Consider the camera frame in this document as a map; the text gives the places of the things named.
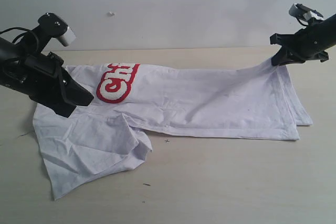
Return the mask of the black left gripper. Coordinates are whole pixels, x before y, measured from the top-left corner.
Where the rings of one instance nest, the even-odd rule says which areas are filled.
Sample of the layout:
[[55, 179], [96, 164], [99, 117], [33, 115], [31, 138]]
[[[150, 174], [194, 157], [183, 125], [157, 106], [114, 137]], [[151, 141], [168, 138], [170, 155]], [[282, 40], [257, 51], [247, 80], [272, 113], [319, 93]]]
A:
[[63, 63], [53, 52], [46, 56], [1, 52], [1, 85], [69, 118], [77, 106], [88, 106], [94, 96], [65, 73]]

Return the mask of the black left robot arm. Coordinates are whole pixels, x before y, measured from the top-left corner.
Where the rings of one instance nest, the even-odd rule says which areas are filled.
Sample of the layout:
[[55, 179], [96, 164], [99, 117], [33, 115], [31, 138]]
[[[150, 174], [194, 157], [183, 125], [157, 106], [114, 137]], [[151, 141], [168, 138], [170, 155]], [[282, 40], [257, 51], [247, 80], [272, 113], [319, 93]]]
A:
[[94, 96], [71, 77], [63, 63], [53, 52], [32, 55], [1, 39], [1, 85], [67, 118], [77, 106], [88, 106]]

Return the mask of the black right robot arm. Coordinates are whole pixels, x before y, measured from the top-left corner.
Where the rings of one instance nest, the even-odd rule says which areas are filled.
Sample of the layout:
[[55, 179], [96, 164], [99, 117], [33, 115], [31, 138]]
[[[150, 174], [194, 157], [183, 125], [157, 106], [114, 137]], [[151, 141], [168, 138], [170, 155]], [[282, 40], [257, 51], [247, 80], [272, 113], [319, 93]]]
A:
[[329, 60], [327, 49], [335, 46], [335, 15], [324, 21], [310, 22], [294, 34], [273, 34], [272, 45], [280, 45], [279, 51], [271, 58], [273, 66], [283, 66], [306, 61]]

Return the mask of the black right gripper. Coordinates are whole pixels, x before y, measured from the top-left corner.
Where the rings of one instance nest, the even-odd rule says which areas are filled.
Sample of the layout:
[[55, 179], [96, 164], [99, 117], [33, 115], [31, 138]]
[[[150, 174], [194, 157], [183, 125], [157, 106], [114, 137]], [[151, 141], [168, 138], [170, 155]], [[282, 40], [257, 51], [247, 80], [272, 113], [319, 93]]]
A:
[[301, 29], [295, 34], [273, 34], [270, 37], [272, 45], [280, 45], [279, 51], [271, 58], [273, 66], [283, 66], [291, 63], [305, 63], [310, 60], [325, 62], [329, 54], [325, 51], [328, 37], [318, 31]]

